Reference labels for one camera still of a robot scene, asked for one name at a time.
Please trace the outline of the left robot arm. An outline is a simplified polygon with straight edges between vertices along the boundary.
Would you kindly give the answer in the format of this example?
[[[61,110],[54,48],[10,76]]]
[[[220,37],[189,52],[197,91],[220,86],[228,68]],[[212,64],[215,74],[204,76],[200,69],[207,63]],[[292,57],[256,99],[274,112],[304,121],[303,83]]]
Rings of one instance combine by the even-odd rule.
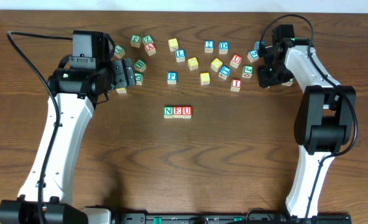
[[[14,34],[7,33],[11,45],[48,92],[48,113],[35,161],[17,199],[0,203],[0,223],[120,223],[120,216],[108,207],[73,207],[73,177],[99,96],[136,84],[131,59],[113,60],[115,44],[109,34],[76,30],[69,38],[72,53],[45,79],[14,42]]]

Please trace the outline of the yellow S block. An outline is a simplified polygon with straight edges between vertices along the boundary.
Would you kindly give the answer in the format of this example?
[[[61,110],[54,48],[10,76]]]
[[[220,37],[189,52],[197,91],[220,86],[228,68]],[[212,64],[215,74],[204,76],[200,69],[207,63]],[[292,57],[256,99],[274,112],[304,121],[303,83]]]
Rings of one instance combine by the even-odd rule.
[[[201,85],[209,85],[210,84],[210,75],[208,72],[200,73],[200,83]]]

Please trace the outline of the blue P block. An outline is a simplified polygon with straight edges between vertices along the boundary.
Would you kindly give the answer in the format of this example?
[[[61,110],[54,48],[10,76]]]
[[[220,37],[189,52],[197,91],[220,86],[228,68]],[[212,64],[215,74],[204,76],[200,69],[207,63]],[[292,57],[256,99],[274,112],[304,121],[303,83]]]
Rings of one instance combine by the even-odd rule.
[[[168,72],[167,73],[167,83],[169,85],[177,84],[177,72]]]

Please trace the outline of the red E block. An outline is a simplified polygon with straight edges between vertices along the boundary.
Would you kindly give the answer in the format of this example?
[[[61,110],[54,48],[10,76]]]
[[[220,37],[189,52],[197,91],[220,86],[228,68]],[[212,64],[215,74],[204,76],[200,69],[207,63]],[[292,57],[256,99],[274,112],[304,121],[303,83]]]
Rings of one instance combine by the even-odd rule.
[[[174,106],[172,108],[173,112],[173,118],[183,118],[183,112],[182,112],[182,107],[181,106]]]

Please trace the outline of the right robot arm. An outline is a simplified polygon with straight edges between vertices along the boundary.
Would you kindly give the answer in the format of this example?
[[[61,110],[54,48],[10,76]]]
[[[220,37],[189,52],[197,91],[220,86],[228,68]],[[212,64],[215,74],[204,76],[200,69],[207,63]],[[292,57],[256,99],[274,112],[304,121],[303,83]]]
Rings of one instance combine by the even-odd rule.
[[[259,57],[264,60],[257,69],[262,88],[295,79],[303,92],[294,124],[299,159],[285,206],[291,220],[309,222],[318,215],[328,168],[356,128],[356,92],[328,73],[311,40],[295,37],[291,24],[272,30],[272,45],[261,45]]]

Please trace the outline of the red I block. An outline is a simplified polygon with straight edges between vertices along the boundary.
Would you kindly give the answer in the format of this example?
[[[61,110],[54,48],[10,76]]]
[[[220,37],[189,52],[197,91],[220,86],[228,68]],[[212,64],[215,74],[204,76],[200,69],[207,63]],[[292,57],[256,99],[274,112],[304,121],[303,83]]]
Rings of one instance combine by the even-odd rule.
[[[240,79],[232,79],[231,91],[239,92],[241,89],[242,81]]]

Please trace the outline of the green N block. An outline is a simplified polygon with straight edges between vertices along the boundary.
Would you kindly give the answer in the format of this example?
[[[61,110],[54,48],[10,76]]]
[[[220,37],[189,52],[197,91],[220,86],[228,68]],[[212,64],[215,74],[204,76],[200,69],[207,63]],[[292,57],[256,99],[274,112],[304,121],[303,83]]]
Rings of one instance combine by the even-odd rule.
[[[172,106],[163,107],[163,117],[165,119],[173,118],[173,107]]]

